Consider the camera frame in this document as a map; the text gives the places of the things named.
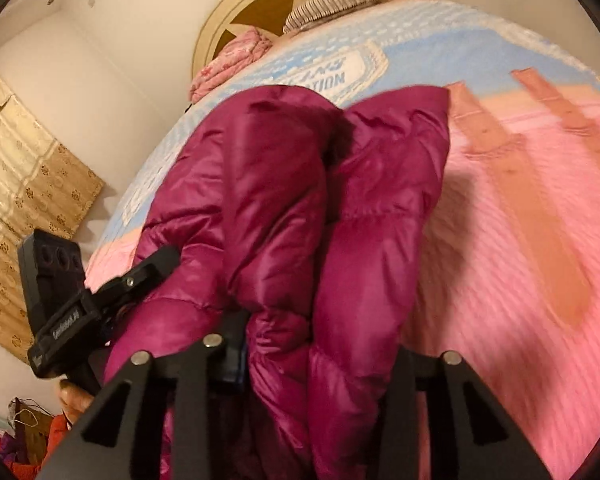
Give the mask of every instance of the floral curtain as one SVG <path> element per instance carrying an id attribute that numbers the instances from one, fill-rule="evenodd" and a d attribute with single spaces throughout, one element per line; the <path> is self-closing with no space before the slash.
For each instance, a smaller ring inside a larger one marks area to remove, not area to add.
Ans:
<path id="1" fill-rule="evenodd" d="M 25 362 L 32 335 L 17 248 L 34 228 L 71 238 L 103 186 L 0 79 L 0 345 Z"/>

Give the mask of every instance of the human hand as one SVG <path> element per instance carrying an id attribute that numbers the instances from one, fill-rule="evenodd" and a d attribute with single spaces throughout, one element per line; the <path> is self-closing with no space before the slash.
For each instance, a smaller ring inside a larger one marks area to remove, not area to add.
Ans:
<path id="1" fill-rule="evenodd" d="M 64 416 L 71 424 L 75 424 L 80 416 L 87 411 L 93 401 L 93 396 L 67 380 L 60 381 L 58 397 Z"/>

